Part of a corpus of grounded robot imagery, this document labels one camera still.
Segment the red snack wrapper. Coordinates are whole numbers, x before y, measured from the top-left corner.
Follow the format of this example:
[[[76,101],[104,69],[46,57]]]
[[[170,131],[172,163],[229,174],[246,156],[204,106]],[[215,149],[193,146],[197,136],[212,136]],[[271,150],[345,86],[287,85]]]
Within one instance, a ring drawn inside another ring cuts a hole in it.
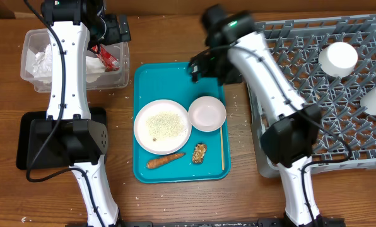
[[[98,72],[111,72],[120,69],[120,63],[103,45],[92,47],[97,58],[93,58],[93,68]]]

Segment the pink small bowl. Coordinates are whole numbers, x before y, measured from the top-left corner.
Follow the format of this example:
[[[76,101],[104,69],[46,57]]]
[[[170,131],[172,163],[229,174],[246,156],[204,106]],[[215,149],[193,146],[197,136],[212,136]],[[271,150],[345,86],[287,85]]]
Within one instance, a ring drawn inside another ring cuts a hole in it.
[[[194,100],[188,110],[191,124],[199,131],[213,132],[226,120],[224,104],[213,96],[202,96]]]

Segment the wooden chopstick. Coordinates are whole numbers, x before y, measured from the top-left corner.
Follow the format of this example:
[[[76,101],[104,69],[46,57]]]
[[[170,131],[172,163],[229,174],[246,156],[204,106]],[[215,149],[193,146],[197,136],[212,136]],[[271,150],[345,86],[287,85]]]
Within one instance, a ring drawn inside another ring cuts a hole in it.
[[[221,169],[225,170],[225,156],[224,156],[224,139],[223,139],[223,126],[220,127],[220,146],[221,146]]]

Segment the white paper napkin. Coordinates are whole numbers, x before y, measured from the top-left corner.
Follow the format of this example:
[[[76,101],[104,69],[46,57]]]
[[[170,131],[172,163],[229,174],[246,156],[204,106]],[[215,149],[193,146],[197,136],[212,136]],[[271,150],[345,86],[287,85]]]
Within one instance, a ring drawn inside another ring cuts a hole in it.
[[[52,47],[48,44],[43,52],[35,54],[35,60],[32,63],[32,75],[35,78],[52,76]],[[86,82],[92,83],[96,81],[100,75],[104,73],[106,67],[99,58],[86,56]]]

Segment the light green bowl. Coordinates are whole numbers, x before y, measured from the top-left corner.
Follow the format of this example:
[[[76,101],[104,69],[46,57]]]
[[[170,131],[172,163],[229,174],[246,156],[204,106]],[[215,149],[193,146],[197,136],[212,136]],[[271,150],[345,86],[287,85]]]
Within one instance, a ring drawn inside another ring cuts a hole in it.
[[[327,75],[344,78],[353,72],[358,62],[358,53],[346,42],[335,42],[320,52],[318,61]]]

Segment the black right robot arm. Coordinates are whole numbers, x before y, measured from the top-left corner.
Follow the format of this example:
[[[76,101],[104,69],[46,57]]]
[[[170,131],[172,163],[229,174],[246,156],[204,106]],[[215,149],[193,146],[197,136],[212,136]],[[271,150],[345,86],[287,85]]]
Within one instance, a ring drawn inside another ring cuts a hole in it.
[[[306,106],[289,84],[249,12],[229,16],[216,4],[205,10],[201,23],[207,49],[189,61],[192,81],[203,77],[217,78],[219,84],[246,81],[269,121],[259,144],[279,170],[286,199],[285,225],[323,226],[310,172],[320,108]]]

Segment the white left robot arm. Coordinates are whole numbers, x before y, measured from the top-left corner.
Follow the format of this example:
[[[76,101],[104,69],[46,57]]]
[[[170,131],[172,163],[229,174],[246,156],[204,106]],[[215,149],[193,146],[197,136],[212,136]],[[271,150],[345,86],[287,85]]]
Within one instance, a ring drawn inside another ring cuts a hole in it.
[[[86,95],[86,51],[121,41],[117,18],[105,14],[103,1],[44,1],[36,17],[49,31],[52,85],[46,118],[32,122],[31,137],[44,141],[26,168],[26,179],[44,182],[72,172],[85,202],[87,226],[121,226],[105,170],[107,126],[92,120]],[[32,178],[45,151],[59,152],[66,168]]]

